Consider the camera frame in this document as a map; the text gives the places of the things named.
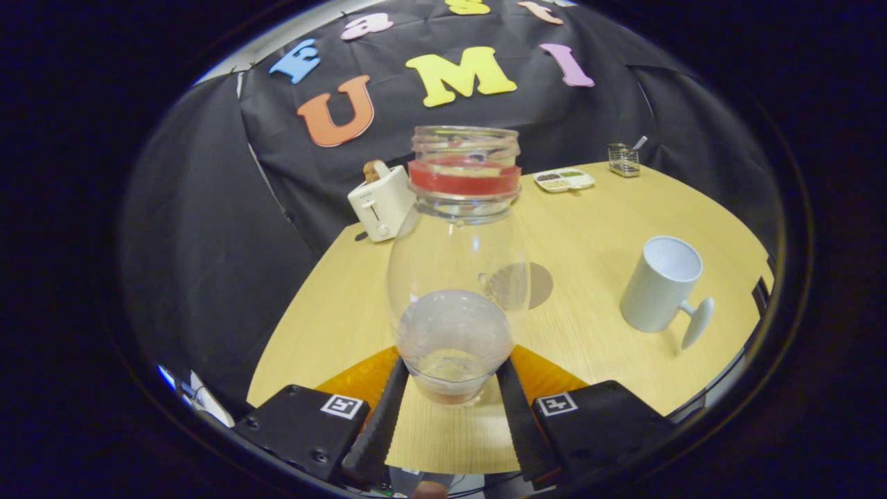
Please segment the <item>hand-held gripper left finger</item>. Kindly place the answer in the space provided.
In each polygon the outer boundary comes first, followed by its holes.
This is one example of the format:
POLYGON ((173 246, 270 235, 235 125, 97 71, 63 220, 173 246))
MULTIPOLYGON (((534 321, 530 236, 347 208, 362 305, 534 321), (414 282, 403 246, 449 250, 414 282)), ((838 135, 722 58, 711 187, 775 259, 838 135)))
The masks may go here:
POLYGON ((386 474, 408 377, 386 348, 316 388, 282 387, 232 429, 314 479, 370 489, 386 474))

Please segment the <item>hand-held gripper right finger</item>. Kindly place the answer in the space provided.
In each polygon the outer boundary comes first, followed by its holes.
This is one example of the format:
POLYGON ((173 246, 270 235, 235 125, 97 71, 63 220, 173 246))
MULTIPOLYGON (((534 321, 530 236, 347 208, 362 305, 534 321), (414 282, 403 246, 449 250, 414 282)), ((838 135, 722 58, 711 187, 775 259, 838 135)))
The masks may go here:
POLYGON ((674 431, 621 383, 583 382, 522 345, 496 377, 520 473, 534 486, 608 476, 674 431))

